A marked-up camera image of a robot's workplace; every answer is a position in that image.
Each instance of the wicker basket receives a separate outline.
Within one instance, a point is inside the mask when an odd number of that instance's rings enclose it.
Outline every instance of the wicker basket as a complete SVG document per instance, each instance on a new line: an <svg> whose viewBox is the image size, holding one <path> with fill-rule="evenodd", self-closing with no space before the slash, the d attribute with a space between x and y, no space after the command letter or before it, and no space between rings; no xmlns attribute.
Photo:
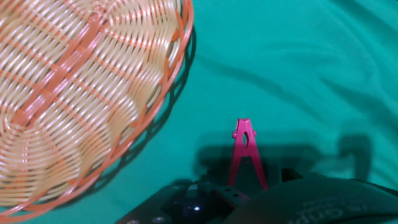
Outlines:
<svg viewBox="0 0 398 224"><path fill-rule="evenodd" d="M0 223L75 198L132 146L192 26L190 0L0 1Z"/></svg>

